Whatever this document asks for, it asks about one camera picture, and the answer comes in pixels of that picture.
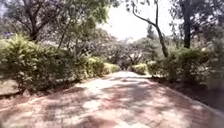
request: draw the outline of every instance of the bush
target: bush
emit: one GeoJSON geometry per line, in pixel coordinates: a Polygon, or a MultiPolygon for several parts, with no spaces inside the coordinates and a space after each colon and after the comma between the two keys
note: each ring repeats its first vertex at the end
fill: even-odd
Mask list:
{"type": "Polygon", "coordinates": [[[211,57],[210,52],[200,49],[181,49],[162,60],[161,67],[170,81],[202,83],[207,79],[211,57]]]}
{"type": "Polygon", "coordinates": [[[147,72],[147,65],[146,64],[138,64],[138,65],[133,65],[129,67],[129,70],[135,73],[138,73],[140,75],[144,75],[147,72]]]}
{"type": "Polygon", "coordinates": [[[87,57],[86,72],[88,77],[102,76],[104,71],[104,61],[98,57],[87,57]]]}
{"type": "Polygon", "coordinates": [[[55,88],[58,80],[72,77],[74,59],[68,51],[44,47],[16,36],[2,50],[1,71],[16,80],[19,89],[41,91],[55,88]]]}
{"type": "Polygon", "coordinates": [[[147,69],[148,73],[152,75],[152,77],[163,76],[162,61],[150,61],[149,63],[147,63],[147,69]]]}
{"type": "Polygon", "coordinates": [[[113,72],[118,72],[120,71],[120,67],[115,64],[110,64],[110,63],[104,63],[104,73],[105,74],[110,74],[113,72]]]}

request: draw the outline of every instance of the tree branch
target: tree branch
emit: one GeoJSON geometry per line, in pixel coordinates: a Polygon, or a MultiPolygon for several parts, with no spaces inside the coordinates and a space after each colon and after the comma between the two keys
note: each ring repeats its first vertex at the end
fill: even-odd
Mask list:
{"type": "Polygon", "coordinates": [[[54,20],[58,15],[60,14],[60,11],[56,13],[54,16],[49,17],[47,20],[43,21],[39,27],[37,27],[37,32],[42,29],[46,24],[48,24],[50,21],[54,20]]]}
{"type": "Polygon", "coordinates": [[[133,61],[132,57],[130,55],[128,55],[128,58],[130,59],[131,64],[134,65],[134,61],[133,61]]]}
{"type": "Polygon", "coordinates": [[[35,17],[35,19],[37,18],[37,14],[40,11],[41,7],[43,6],[43,3],[45,2],[45,0],[43,2],[38,1],[38,7],[37,10],[34,12],[33,16],[35,17]]]}
{"type": "Polygon", "coordinates": [[[62,43],[63,43],[63,40],[64,40],[64,38],[65,38],[65,34],[66,34],[66,32],[67,32],[67,29],[69,28],[70,23],[71,23],[71,19],[69,19],[69,22],[68,22],[68,23],[66,24],[66,26],[65,26],[65,29],[64,29],[64,31],[63,31],[63,33],[62,33],[62,36],[61,36],[61,39],[60,39],[60,42],[59,42],[59,45],[58,45],[58,48],[57,48],[57,49],[60,49],[60,48],[61,48],[61,45],[62,45],[62,43]]]}
{"type": "Polygon", "coordinates": [[[156,26],[156,24],[153,23],[152,21],[150,21],[149,19],[145,19],[145,18],[143,18],[143,17],[137,15],[137,14],[135,13],[135,6],[136,6],[136,5],[133,3],[133,5],[132,5],[132,13],[133,13],[137,18],[139,18],[139,19],[141,19],[141,20],[143,20],[143,21],[145,21],[145,22],[147,22],[147,23],[149,23],[149,24],[151,24],[151,25],[153,25],[153,26],[156,26]]]}
{"type": "Polygon", "coordinates": [[[20,24],[22,24],[23,26],[25,26],[29,30],[29,32],[31,32],[31,29],[28,26],[28,24],[25,23],[25,22],[23,22],[19,17],[13,16],[12,18],[14,18],[15,20],[19,21],[20,24]]]}
{"type": "Polygon", "coordinates": [[[155,0],[156,4],[156,25],[159,23],[159,5],[158,5],[158,0],[155,0]]]}
{"type": "Polygon", "coordinates": [[[35,29],[36,29],[36,22],[34,20],[33,15],[31,14],[31,10],[30,10],[31,9],[31,5],[28,5],[26,0],[23,0],[23,4],[25,5],[25,13],[28,15],[28,18],[29,18],[29,20],[31,22],[32,32],[34,32],[35,29]]]}

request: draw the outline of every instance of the overcast sky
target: overcast sky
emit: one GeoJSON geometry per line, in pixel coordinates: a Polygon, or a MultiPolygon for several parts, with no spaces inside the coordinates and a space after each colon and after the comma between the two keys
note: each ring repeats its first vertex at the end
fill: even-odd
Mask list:
{"type": "MultiPolygon", "coordinates": [[[[159,26],[165,35],[171,35],[171,28],[169,23],[172,18],[169,14],[170,9],[169,0],[160,0],[159,3],[159,26]]],[[[151,6],[150,9],[141,6],[141,16],[148,18],[154,22],[155,20],[155,7],[151,6]]],[[[108,23],[103,25],[103,29],[107,30],[119,40],[132,38],[137,40],[145,37],[147,34],[147,23],[135,17],[132,13],[126,11],[125,5],[118,8],[111,8],[109,11],[108,23]]]]}

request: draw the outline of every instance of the red brick paving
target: red brick paving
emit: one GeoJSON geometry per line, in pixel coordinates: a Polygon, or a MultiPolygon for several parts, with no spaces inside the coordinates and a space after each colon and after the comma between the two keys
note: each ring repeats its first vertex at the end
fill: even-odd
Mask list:
{"type": "Polygon", "coordinates": [[[0,109],[0,128],[223,127],[222,113],[130,72],[0,109]]]}

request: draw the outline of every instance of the foliage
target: foliage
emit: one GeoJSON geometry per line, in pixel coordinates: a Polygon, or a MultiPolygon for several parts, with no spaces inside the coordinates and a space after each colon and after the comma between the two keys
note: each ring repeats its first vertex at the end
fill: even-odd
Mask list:
{"type": "Polygon", "coordinates": [[[140,63],[138,65],[133,65],[129,67],[129,70],[135,73],[138,73],[140,75],[144,75],[147,72],[147,65],[144,63],[140,63]]]}
{"type": "Polygon", "coordinates": [[[128,44],[126,55],[130,59],[130,64],[136,65],[148,59],[154,60],[157,57],[156,48],[157,46],[154,44],[154,41],[142,38],[128,44]]]}
{"type": "Polygon", "coordinates": [[[209,88],[222,88],[224,80],[224,39],[212,41],[213,59],[210,61],[211,71],[209,74],[209,88]]]}
{"type": "Polygon", "coordinates": [[[98,57],[88,57],[86,61],[86,72],[88,77],[102,76],[104,61],[98,57]]]}
{"type": "Polygon", "coordinates": [[[161,76],[162,72],[162,61],[150,61],[147,63],[148,73],[152,75],[152,77],[161,76]]]}
{"type": "Polygon", "coordinates": [[[220,37],[219,27],[223,27],[223,0],[171,0],[171,16],[175,20],[183,20],[178,25],[180,36],[184,36],[185,46],[190,46],[190,39],[198,37],[211,41],[220,37]]]}
{"type": "Polygon", "coordinates": [[[157,62],[158,65],[154,66],[156,68],[160,67],[162,69],[161,74],[170,81],[201,84],[207,82],[207,76],[211,68],[209,65],[211,58],[212,53],[208,51],[181,49],[170,54],[162,62],[157,62]]]}
{"type": "Polygon", "coordinates": [[[112,42],[115,41],[115,37],[111,36],[106,30],[94,29],[88,41],[74,42],[73,45],[76,47],[74,50],[77,55],[90,54],[92,56],[106,57],[109,49],[113,47],[111,46],[112,42]]]}
{"type": "Polygon", "coordinates": [[[60,45],[82,40],[97,23],[107,19],[107,0],[2,0],[3,32],[21,31],[30,40],[53,40],[60,45]]]}
{"type": "Polygon", "coordinates": [[[120,71],[120,67],[115,64],[110,64],[110,63],[104,63],[104,74],[110,74],[113,72],[118,72],[120,71]]]}
{"type": "Polygon", "coordinates": [[[7,43],[4,39],[0,39],[0,50],[4,49],[5,47],[7,47],[7,43]]]}
{"type": "Polygon", "coordinates": [[[157,31],[158,37],[159,37],[159,43],[161,44],[161,49],[163,52],[164,57],[168,57],[168,49],[166,47],[166,44],[164,42],[164,36],[163,33],[159,27],[159,1],[158,0],[153,0],[154,5],[155,5],[155,22],[153,22],[153,20],[151,20],[149,17],[143,17],[140,14],[144,11],[142,6],[146,6],[147,8],[150,8],[151,6],[151,2],[150,0],[126,0],[126,9],[128,12],[132,12],[133,15],[135,17],[137,17],[138,19],[147,22],[149,27],[152,26],[155,28],[155,30],[157,31]]]}
{"type": "Polygon", "coordinates": [[[54,47],[43,47],[16,36],[7,40],[9,46],[3,49],[1,71],[5,77],[16,80],[19,89],[40,91],[54,88],[57,80],[72,77],[73,56],[54,47]]]}

